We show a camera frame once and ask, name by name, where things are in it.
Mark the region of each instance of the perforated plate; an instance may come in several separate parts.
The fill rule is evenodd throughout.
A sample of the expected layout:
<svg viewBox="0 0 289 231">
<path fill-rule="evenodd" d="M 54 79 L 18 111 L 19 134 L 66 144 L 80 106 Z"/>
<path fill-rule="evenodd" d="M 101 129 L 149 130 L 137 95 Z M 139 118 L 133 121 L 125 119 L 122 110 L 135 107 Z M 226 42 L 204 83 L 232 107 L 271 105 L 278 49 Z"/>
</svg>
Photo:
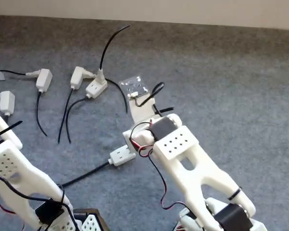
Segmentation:
<svg viewBox="0 0 289 231">
<path fill-rule="evenodd" d="M 163 139 L 157 141 L 153 151 L 164 155 L 168 160 L 172 160 L 199 141 L 186 126 L 181 126 Z"/>
<path fill-rule="evenodd" d="M 13 154 L 9 152 L 0 154 L 0 176 L 10 178 L 17 172 L 17 164 L 14 163 Z"/>
<path fill-rule="evenodd" d="M 101 231 L 100 225 L 95 215 L 88 215 L 85 222 L 82 224 L 83 231 Z"/>
<path fill-rule="evenodd" d="M 138 98 L 149 93 L 148 87 L 143 84 L 140 76 L 121 81 L 120 85 L 129 99 Z"/>
</svg>

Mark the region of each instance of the connector plug with wire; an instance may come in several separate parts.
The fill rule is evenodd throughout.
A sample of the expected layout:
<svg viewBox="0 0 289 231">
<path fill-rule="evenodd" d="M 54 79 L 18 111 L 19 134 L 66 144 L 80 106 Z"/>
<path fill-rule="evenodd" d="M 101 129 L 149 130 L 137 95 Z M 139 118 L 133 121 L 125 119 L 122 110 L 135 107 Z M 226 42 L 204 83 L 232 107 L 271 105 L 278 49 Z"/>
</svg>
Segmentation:
<svg viewBox="0 0 289 231">
<path fill-rule="evenodd" d="M 67 188 L 71 186 L 72 184 L 75 184 L 76 182 L 83 180 L 87 178 L 88 176 L 96 173 L 97 171 L 101 170 L 102 168 L 108 166 L 108 165 L 114 165 L 114 166 L 120 166 L 125 164 L 126 162 L 134 159 L 136 157 L 135 153 L 131 153 L 128 146 L 124 145 L 122 147 L 117 148 L 113 152 L 110 153 L 110 158 L 104 162 L 103 164 L 99 165 L 98 167 L 94 168 L 93 170 L 73 179 L 70 180 L 64 184 L 62 184 L 63 188 Z"/>
<path fill-rule="evenodd" d="M 125 30 L 126 28 L 130 27 L 130 25 L 124 26 L 121 29 L 119 29 L 118 31 L 116 31 L 109 39 L 109 41 L 107 42 L 104 50 L 103 50 L 103 54 L 101 57 L 101 61 L 100 61 L 100 66 L 97 72 L 97 76 L 96 78 L 88 85 L 88 87 L 86 88 L 86 96 L 80 100 L 75 101 L 67 110 L 66 113 L 66 132 L 67 132 L 67 137 L 68 137 L 68 141 L 69 143 L 72 143 L 71 138 L 70 138 L 70 134 L 69 134 L 69 129 L 68 129 L 68 116 L 69 113 L 72 109 L 73 106 L 75 106 L 76 104 L 88 100 L 90 98 L 95 99 L 96 97 L 98 97 L 106 88 L 107 88 L 107 82 L 110 82 L 112 84 L 114 84 L 121 92 L 123 99 L 124 99 L 124 103 L 125 103 L 125 109 L 126 109 L 126 113 L 128 113 L 128 103 L 127 100 L 125 98 L 124 92 L 122 91 L 121 87 L 114 81 L 105 78 L 104 73 L 103 73 L 103 61 L 104 61 L 104 57 L 105 57 L 105 53 L 106 50 L 109 46 L 109 44 L 111 43 L 111 41 L 114 39 L 114 37 L 120 33 L 121 31 Z"/>
<path fill-rule="evenodd" d="M 47 136 L 47 134 L 39 123 L 39 100 L 40 100 L 42 93 L 48 90 L 48 87 L 50 85 L 50 82 L 52 81 L 52 78 L 53 78 L 53 75 L 49 69 L 41 69 L 39 71 L 39 76 L 36 82 L 36 87 L 38 88 L 39 92 L 38 92 L 37 103 L 36 103 L 36 108 L 35 108 L 35 118 L 36 118 L 38 127 L 40 128 L 40 130 L 45 136 Z"/>
<path fill-rule="evenodd" d="M 71 81 L 70 81 L 71 90 L 69 92 L 69 95 L 68 95 L 68 98 L 67 98 L 67 101 L 66 101 L 66 105 L 65 105 L 65 108 L 64 108 L 64 113 L 63 113 L 62 120 L 61 120 L 61 125 L 60 125 L 60 129 L 59 129 L 59 134 L 58 134 L 58 143 L 60 143 L 62 128 L 63 128 L 64 120 L 65 120 L 65 117 L 66 117 L 66 112 L 67 112 L 67 107 L 68 107 L 69 100 L 70 100 L 74 90 L 78 90 L 80 88 L 84 78 L 96 78 L 96 75 L 93 74 L 90 71 L 87 71 L 83 67 L 76 66 L 75 70 L 73 72 Z"/>
<path fill-rule="evenodd" d="M 7 123 L 8 118 L 14 113 L 15 95 L 9 90 L 0 93 L 0 111 L 4 114 L 4 120 Z"/>
</svg>

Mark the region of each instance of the gray carpet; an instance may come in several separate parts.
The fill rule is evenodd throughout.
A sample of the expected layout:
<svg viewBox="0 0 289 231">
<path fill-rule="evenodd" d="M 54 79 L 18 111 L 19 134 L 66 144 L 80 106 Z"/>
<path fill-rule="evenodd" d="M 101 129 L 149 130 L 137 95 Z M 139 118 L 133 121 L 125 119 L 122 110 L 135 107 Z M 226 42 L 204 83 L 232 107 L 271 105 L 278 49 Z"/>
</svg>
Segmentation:
<svg viewBox="0 0 289 231">
<path fill-rule="evenodd" d="M 74 109 L 73 143 L 57 134 L 69 81 L 76 65 L 96 71 L 109 36 L 126 22 L 0 16 L 0 69 L 20 72 L 49 68 L 53 81 L 40 101 L 39 131 L 34 116 L 37 89 L 13 75 L 0 91 L 16 95 L 10 123 L 23 154 L 62 183 L 90 170 L 122 146 L 131 126 L 119 91 L 109 88 L 95 101 Z M 255 218 L 269 231 L 289 231 L 289 31 L 131 22 L 109 47 L 104 73 L 116 82 L 140 75 L 149 87 L 165 81 L 160 107 L 175 112 L 200 144 L 256 205 Z M 84 96 L 87 83 L 72 96 Z M 165 203 L 183 199 L 165 171 Z M 220 193 L 203 187 L 205 196 Z M 136 158 L 108 167 L 73 185 L 66 194 L 75 208 L 101 211 L 112 231 L 169 231 L 180 206 L 164 211 L 163 186 L 148 160 Z M 0 211 L 0 230 L 19 231 L 22 223 Z"/>
</svg>

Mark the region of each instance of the black cable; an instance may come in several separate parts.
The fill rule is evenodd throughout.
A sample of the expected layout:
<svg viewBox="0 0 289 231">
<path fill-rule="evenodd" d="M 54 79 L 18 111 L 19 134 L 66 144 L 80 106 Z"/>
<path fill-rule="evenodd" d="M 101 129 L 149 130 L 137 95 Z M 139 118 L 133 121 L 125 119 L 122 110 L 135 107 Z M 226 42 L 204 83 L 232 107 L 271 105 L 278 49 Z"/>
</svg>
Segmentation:
<svg viewBox="0 0 289 231">
<path fill-rule="evenodd" d="M 104 168 L 107 165 L 109 165 L 108 161 L 103 163 L 102 165 L 96 167 L 95 169 L 91 170 L 90 172 L 87 172 L 87 173 L 81 175 L 80 177 L 77 177 L 77 178 L 75 178 L 73 180 L 70 180 L 69 182 L 66 182 L 66 183 L 62 184 L 62 187 L 66 188 L 66 187 L 68 187 L 68 186 L 70 186 L 70 185 L 72 185 L 72 184 L 74 184 L 74 183 L 76 183 L 76 182 L 78 182 L 78 181 L 80 181 L 80 180 L 92 175 L 93 173 L 99 171 L 100 169 Z"/>
<path fill-rule="evenodd" d="M 60 187 L 60 189 L 62 190 L 62 197 L 61 197 L 61 203 L 63 204 L 63 201 L 64 201 L 64 196 L 65 196 L 65 194 L 66 194 L 66 192 L 65 192 L 65 189 L 62 187 L 62 185 L 58 185 L 59 187 Z M 46 227 L 46 229 L 44 229 L 44 231 L 47 231 L 49 228 L 50 228 L 50 226 L 52 225 L 52 223 L 54 222 L 54 220 L 56 220 L 57 218 L 54 218 L 51 222 L 50 222 L 50 224 Z"/>
<path fill-rule="evenodd" d="M 14 123 L 13 125 L 9 126 L 7 129 L 2 130 L 2 131 L 0 132 L 0 135 L 4 134 L 5 132 L 7 132 L 7 131 L 9 131 L 9 130 L 11 130 L 11 129 L 13 129 L 14 127 L 17 127 L 17 126 L 20 125 L 22 122 L 23 122 L 23 121 L 20 120 L 20 121 L 18 121 L 17 123 Z"/>
<path fill-rule="evenodd" d="M 71 96 L 72 96 L 73 91 L 74 91 L 74 89 L 71 88 L 71 91 L 69 92 L 69 95 L 68 95 L 68 98 L 67 98 L 67 101 L 66 101 L 66 107 L 65 107 L 65 109 L 64 109 L 64 113 L 63 113 L 63 117 L 62 117 L 60 129 L 59 129 L 58 143 L 60 143 L 62 128 L 63 128 L 64 119 L 65 119 L 65 117 L 66 117 L 66 111 L 67 111 L 67 107 L 68 107 L 68 102 L 69 102 L 69 100 L 71 99 Z"/>
<path fill-rule="evenodd" d="M 68 108 L 68 111 L 67 111 L 67 114 L 66 114 L 66 132 L 67 132 L 67 137 L 68 137 L 69 143 L 72 143 L 71 137 L 69 135 L 69 129 L 68 129 L 68 116 L 69 116 L 69 113 L 70 113 L 70 111 L 71 111 L 73 106 L 75 106 L 76 104 L 78 104 L 78 103 L 80 103 L 82 101 L 88 100 L 88 99 L 89 98 L 86 96 L 86 97 L 84 97 L 84 98 L 82 98 L 80 100 L 77 100 L 77 101 L 73 102 L 72 105 Z"/>
<path fill-rule="evenodd" d="M 160 117 L 163 117 L 162 113 L 158 110 L 155 104 L 153 104 L 153 108 L 155 109 L 155 114 L 158 114 Z"/>
<path fill-rule="evenodd" d="M 137 107 L 142 107 L 143 105 L 145 105 L 150 99 L 154 98 L 154 96 L 156 96 L 165 86 L 164 82 L 160 82 L 158 84 L 156 84 L 156 86 L 153 88 L 152 93 L 149 95 L 148 98 L 146 98 L 141 104 L 137 103 L 137 100 L 135 98 L 135 105 Z"/>
<path fill-rule="evenodd" d="M 119 84 L 116 83 L 116 82 L 114 82 L 114 81 L 112 81 L 112 80 L 110 80 L 110 79 L 108 79 L 108 78 L 105 78 L 105 79 L 106 79 L 108 82 L 114 84 L 114 85 L 119 89 L 119 91 L 121 92 L 121 94 L 122 94 L 122 96 L 123 96 L 123 99 L 124 99 L 124 104 L 125 104 L 126 113 L 128 113 L 128 112 L 129 112 L 129 107 L 128 107 L 128 104 L 127 104 L 127 100 L 126 100 L 125 95 L 124 95 L 124 92 L 123 92 L 123 90 L 121 89 L 121 87 L 119 86 Z"/>
<path fill-rule="evenodd" d="M 174 205 L 183 205 L 184 207 L 186 207 L 186 208 L 195 216 L 195 214 L 191 211 L 191 209 L 190 209 L 185 203 L 183 203 L 183 202 L 181 202 L 181 201 L 177 201 L 177 202 L 171 204 L 170 206 L 164 206 L 163 201 L 164 201 L 164 198 L 165 198 L 166 193 L 167 193 L 167 184 L 166 184 L 166 181 L 165 181 L 163 175 L 161 174 L 159 168 L 155 165 L 155 163 L 153 162 L 153 160 L 152 160 L 151 157 L 150 157 L 150 155 L 152 154 L 152 152 L 153 152 L 153 149 L 151 149 L 151 150 L 149 151 L 148 158 L 149 158 L 150 162 L 152 163 L 152 165 L 154 166 L 154 168 L 156 169 L 156 171 L 158 172 L 158 174 L 159 174 L 159 176 L 160 176 L 160 178 L 162 179 L 163 184 L 164 184 L 164 194 L 163 194 L 163 196 L 162 196 L 162 198 L 161 198 L 161 200 L 160 200 L 160 204 L 161 204 L 162 208 L 165 209 L 165 210 L 168 210 L 168 209 L 171 209 Z"/>
<path fill-rule="evenodd" d="M 167 108 L 161 109 L 159 112 L 161 112 L 161 113 L 169 112 L 169 111 L 172 111 L 173 109 L 174 109 L 174 107 L 167 107 Z"/>
<path fill-rule="evenodd" d="M 19 75 L 19 76 L 25 76 L 25 73 L 19 73 L 19 72 L 15 72 L 15 71 L 9 71 L 9 70 L 0 70 L 1 72 L 7 72 L 7 73 L 12 73 L 15 75 Z"/>
<path fill-rule="evenodd" d="M 8 123 L 8 121 L 9 121 L 9 116 L 8 116 L 8 115 L 5 115 L 5 116 L 3 117 L 3 119 L 4 119 L 5 123 Z"/>
<path fill-rule="evenodd" d="M 114 39 L 114 37 L 120 33 L 122 30 L 125 30 L 126 28 L 130 27 L 131 25 L 126 25 L 124 27 L 122 27 L 121 29 L 117 30 L 111 37 L 110 39 L 108 40 L 108 43 L 106 44 L 104 50 L 103 50 L 103 54 L 102 54 L 102 58 L 101 58 L 101 62 L 100 62 L 100 70 L 102 69 L 103 67 L 103 61 L 104 61 L 104 56 L 105 56 L 105 53 L 106 53 L 106 50 L 109 46 L 109 44 L 111 43 L 111 41 Z"/>
<path fill-rule="evenodd" d="M 32 200 L 32 201 L 42 201 L 42 202 L 48 202 L 48 203 L 52 203 L 52 204 L 56 204 L 56 205 L 60 205 L 60 206 L 64 206 L 67 211 L 68 211 L 68 214 L 70 215 L 71 219 L 72 219 L 72 222 L 75 226 L 75 229 L 76 231 L 80 231 L 78 226 L 77 226 L 77 223 L 75 221 L 75 218 L 73 216 L 73 213 L 71 211 L 71 209 L 68 207 L 67 204 L 65 203 L 62 203 L 60 201 L 54 201 L 54 200 L 49 200 L 49 199 L 44 199 L 44 198 L 39 198 L 39 197 L 32 197 L 32 196 L 27 196 L 25 194 L 22 194 L 21 192 L 19 192 L 17 189 L 15 189 L 5 178 L 3 178 L 2 176 L 0 176 L 0 180 L 10 189 L 12 190 L 15 194 L 17 194 L 18 196 L 22 197 L 22 198 L 25 198 L 27 200 Z"/>
<path fill-rule="evenodd" d="M 36 104 L 36 107 L 35 107 L 35 119 L 36 119 L 36 121 L 38 123 L 38 126 L 39 126 L 40 130 L 43 132 L 43 134 L 45 136 L 47 136 L 46 132 L 43 130 L 42 126 L 39 123 L 39 100 L 40 100 L 41 94 L 42 94 L 42 92 L 39 91 L 38 98 L 37 98 L 37 104 Z"/>
</svg>

